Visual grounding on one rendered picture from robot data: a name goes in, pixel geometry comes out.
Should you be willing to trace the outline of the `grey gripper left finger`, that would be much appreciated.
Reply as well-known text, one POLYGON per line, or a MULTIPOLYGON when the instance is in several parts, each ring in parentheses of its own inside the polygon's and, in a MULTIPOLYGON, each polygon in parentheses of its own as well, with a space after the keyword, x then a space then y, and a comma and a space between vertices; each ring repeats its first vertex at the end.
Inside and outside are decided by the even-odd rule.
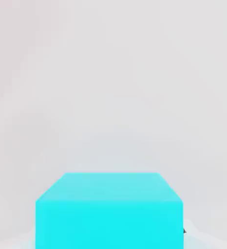
POLYGON ((36 249, 35 232, 30 231, 7 240, 4 249, 36 249))

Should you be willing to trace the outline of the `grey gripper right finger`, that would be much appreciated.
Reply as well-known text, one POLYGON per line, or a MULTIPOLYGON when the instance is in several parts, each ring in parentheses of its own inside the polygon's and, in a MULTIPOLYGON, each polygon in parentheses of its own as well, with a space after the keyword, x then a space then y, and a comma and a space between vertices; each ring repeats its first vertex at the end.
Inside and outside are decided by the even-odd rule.
POLYGON ((200 232, 190 220, 184 220, 184 249, 227 249, 227 242, 200 232))

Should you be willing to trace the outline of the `small cyan cube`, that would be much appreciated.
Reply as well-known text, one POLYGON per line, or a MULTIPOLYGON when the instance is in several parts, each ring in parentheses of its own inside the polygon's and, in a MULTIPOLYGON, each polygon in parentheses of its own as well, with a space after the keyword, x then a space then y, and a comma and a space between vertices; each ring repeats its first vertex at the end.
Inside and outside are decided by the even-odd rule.
POLYGON ((66 173, 35 230, 35 249, 184 249, 183 202, 158 173, 66 173))

